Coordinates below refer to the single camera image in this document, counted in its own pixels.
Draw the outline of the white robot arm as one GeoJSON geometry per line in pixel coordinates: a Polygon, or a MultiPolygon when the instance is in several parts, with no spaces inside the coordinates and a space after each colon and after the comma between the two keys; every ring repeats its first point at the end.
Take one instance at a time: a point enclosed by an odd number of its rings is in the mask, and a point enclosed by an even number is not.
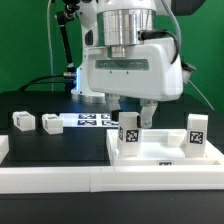
{"type": "Polygon", "coordinates": [[[57,14],[68,72],[66,90],[77,100],[107,103],[121,119],[122,97],[140,100],[140,128],[150,128],[160,101],[176,100],[195,67],[182,61],[181,31],[156,27],[196,12],[206,0],[62,0],[57,14]]]}

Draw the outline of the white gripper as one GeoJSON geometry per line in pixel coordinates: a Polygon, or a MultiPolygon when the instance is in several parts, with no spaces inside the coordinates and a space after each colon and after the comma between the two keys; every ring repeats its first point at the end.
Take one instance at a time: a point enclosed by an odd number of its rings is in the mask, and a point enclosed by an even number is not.
{"type": "Polygon", "coordinates": [[[100,29],[84,48],[80,89],[106,94],[111,120],[118,121],[120,96],[140,98],[137,126],[152,127],[157,101],[175,100],[183,91],[177,37],[167,30],[137,30],[132,39],[117,30],[100,29]]]}

